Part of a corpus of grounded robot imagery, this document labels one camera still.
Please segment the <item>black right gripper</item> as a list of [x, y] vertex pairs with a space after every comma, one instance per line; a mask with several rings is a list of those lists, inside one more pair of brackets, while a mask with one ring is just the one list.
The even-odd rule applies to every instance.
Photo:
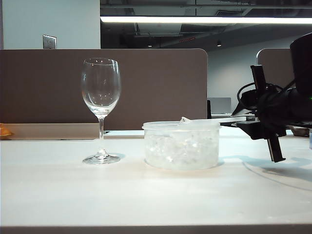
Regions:
[[220, 125], [239, 128], [252, 140], [267, 140], [271, 160], [284, 161], [278, 138], [286, 135], [286, 126], [293, 120], [292, 104], [296, 89], [282, 88], [279, 91], [274, 84], [268, 84], [261, 65], [252, 65], [251, 70], [256, 91], [255, 110], [237, 106], [231, 116], [256, 114], [258, 121], [221, 122]]

